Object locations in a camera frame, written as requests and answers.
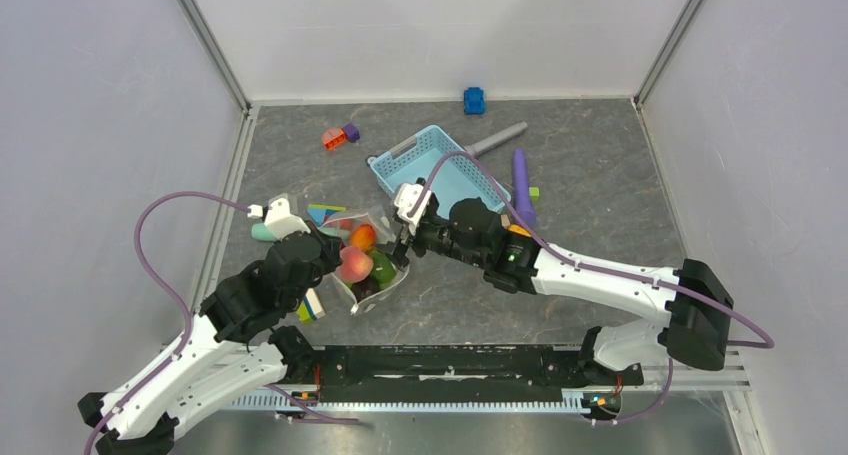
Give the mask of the green orange toy mango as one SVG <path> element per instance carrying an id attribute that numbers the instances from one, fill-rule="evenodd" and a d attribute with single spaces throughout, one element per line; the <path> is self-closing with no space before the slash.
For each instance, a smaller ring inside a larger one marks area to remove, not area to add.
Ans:
<path id="1" fill-rule="evenodd" d="M 380 284 L 381 290 L 387 289 L 397 276 L 397 270 L 389 257 L 378 249 L 368 252 L 372 260 L 369 277 Z"/>

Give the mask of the clear polka dot zip bag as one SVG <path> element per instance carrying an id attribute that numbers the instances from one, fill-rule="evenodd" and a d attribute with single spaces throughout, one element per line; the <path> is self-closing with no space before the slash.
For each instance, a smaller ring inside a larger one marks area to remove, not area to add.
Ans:
<path id="1" fill-rule="evenodd" d="M 353 315 L 365 314 L 391 295 L 408 271 L 389 259 L 396 241 L 380 205 L 368 209 L 310 204 L 307 213 L 324 234 L 341 239 L 342 265 L 331 274 Z"/>

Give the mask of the orange red toy fruit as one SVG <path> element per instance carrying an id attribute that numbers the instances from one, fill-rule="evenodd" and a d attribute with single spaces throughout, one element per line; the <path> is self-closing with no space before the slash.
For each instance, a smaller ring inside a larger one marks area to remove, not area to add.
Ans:
<path id="1" fill-rule="evenodd" d="M 363 223 L 357 226 L 349 236 L 349 243 L 363 252 L 372 250 L 377 242 L 377 233 L 370 224 Z"/>

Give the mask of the dark toy mangosteen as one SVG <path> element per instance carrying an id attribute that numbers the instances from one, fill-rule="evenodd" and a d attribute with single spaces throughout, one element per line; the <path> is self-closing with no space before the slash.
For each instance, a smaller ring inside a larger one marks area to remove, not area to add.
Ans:
<path id="1" fill-rule="evenodd" d="M 361 302 L 380 291 L 380 284 L 371 278 L 363 279 L 351 286 L 351 292 L 357 302 Z"/>

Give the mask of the pink toy peach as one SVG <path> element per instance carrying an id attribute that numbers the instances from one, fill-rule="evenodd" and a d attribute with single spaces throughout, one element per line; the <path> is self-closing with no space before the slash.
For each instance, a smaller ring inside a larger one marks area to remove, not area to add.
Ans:
<path id="1" fill-rule="evenodd" d="M 373 260 L 359 247 L 347 246 L 340 251 L 341 265 L 336 275 L 347 283 L 357 283 L 371 273 Z"/>

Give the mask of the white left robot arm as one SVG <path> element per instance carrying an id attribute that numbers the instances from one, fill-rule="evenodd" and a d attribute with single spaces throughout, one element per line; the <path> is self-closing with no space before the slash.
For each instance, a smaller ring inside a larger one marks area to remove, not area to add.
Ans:
<path id="1" fill-rule="evenodd" d="M 78 403 L 93 432 L 85 453 L 167 454 L 197 422 L 260 386 L 302 382 L 315 351 L 280 327 L 342 263 L 343 242 L 310 225 L 218 283 L 184 331 L 124 385 Z"/>

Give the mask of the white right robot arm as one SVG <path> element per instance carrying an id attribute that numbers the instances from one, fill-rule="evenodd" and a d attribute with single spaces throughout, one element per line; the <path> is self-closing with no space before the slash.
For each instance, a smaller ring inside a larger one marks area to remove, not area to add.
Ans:
<path id="1" fill-rule="evenodd" d="M 464 199 L 438 215 L 438 202 L 421 206 L 397 201 L 402 229 L 393 257 L 434 253 L 480 269 L 484 280 L 507 293 L 565 296 L 635 315 L 633 322 L 594 327 L 584 336 L 577 367 L 591 383 L 602 383 L 634 364 L 671 358 L 706 371 L 725 365 L 730 318 L 684 294 L 701 288 L 708 299 L 731 307 L 732 300 L 711 269 L 687 259 L 682 268 L 636 267 L 600 259 L 568 264 L 564 249 L 543 248 L 528 235 L 503 227 L 499 214 L 480 199 Z"/>

